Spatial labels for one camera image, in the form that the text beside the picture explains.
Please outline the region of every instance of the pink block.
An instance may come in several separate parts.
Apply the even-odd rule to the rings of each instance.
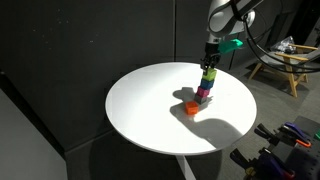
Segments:
[[[197,91],[197,94],[200,96],[200,97],[207,97],[210,93],[210,89],[202,89],[200,86],[198,87],[198,91]]]

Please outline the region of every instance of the toy block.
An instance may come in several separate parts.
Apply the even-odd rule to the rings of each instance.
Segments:
[[[316,134],[314,134],[314,138],[320,140],[320,130]]]
[[[207,97],[210,93],[210,89],[202,89],[200,86],[198,87],[197,94],[200,97]]]
[[[202,89],[208,90],[208,89],[211,89],[213,87],[213,83],[214,83],[214,80],[207,81],[205,79],[201,79],[200,87]]]
[[[203,104],[203,103],[205,103],[206,101],[207,101],[207,97],[201,97],[201,96],[199,96],[199,95],[194,95],[194,100],[198,103],[198,104]]]
[[[202,79],[205,79],[207,81],[212,81],[216,77],[217,70],[209,68],[207,75],[202,75]]]
[[[195,101],[186,102],[186,113],[188,115],[195,115],[199,111],[198,104]]]

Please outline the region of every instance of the table leg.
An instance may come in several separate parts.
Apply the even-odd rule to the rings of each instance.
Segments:
[[[182,170],[182,173],[186,180],[196,180],[196,177],[194,177],[194,174],[188,164],[188,161],[185,156],[176,156],[177,161],[180,165],[180,168]]]

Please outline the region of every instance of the round white table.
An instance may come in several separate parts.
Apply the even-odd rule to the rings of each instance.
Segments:
[[[206,103],[194,116],[185,113],[202,78],[199,64],[161,63],[135,70],[117,81],[106,98],[114,128],[132,143],[176,155],[187,179],[185,155],[221,150],[252,127],[256,103],[245,85],[217,69]]]

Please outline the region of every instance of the wooden chair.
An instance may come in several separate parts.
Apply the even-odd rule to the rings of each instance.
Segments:
[[[318,48],[310,47],[310,46],[295,45],[295,44],[289,44],[289,45],[296,47],[297,54],[288,55],[288,54],[284,54],[284,53],[270,52],[269,55],[276,57],[278,59],[282,58],[282,60],[284,62],[299,65],[299,66],[304,66],[305,63],[320,58],[320,49],[318,49]],[[266,62],[272,66],[276,66],[278,68],[282,68],[287,71],[293,70],[292,66],[282,64],[282,63],[268,57],[267,55],[262,56],[261,59],[264,62]],[[296,86],[299,84],[299,82],[300,81],[308,82],[308,76],[306,73],[283,73],[283,72],[278,71],[276,69],[269,68],[268,66],[264,65],[261,62],[259,62],[256,65],[256,67],[254,68],[254,70],[252,71],[252,73],[249,77],[249,80],[251,80],[253,78],[253,76],[259,70],[264,70],[264,69],[268,69],[268,70],[272,71],[273,73],[278,74],[278,75],[283,76],[284,78],[288,79],[288,81],[290,82],[290,87],[291,87],[291,91],[292,91],[291,94],[294,97],[298,97]]]

